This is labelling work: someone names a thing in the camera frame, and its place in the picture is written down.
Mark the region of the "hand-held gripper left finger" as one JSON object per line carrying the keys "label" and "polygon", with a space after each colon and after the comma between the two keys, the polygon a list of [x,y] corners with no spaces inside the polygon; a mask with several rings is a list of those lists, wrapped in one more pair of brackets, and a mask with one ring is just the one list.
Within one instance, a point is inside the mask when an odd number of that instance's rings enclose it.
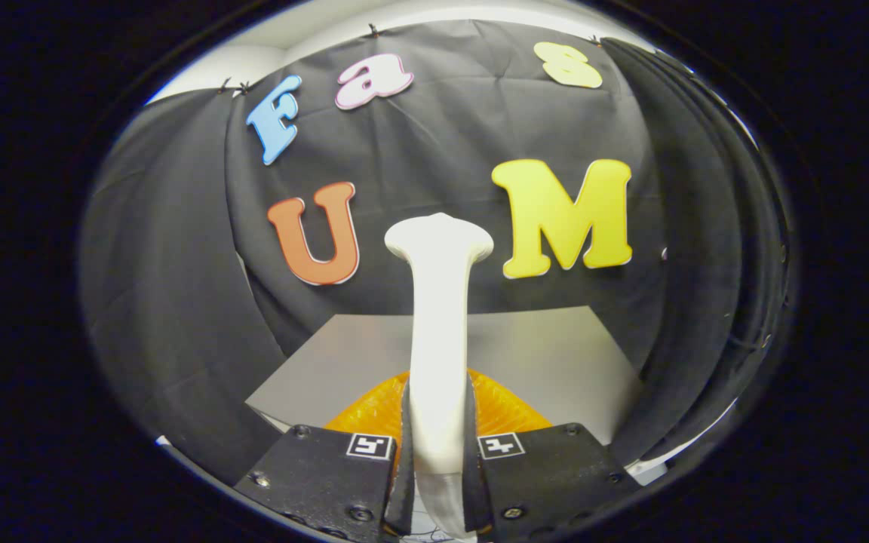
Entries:
{"label": "hand-held gripper left finger", "polygon": [[290,427],[238,482],[263,508],[352,542],[413,530],[407,373],[380,382],[324,428]]}

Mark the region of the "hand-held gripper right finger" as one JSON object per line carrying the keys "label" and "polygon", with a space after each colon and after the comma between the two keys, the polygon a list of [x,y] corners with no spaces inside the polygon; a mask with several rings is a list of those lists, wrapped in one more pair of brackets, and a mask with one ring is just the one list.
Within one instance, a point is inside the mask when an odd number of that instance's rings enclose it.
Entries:
{"label": "hand-held gripper right finger", "polygon": [[483,373],[468,374],[463,529],[479,541],[556,541],[627,508],[641,484],[582,424],[549,424]]}

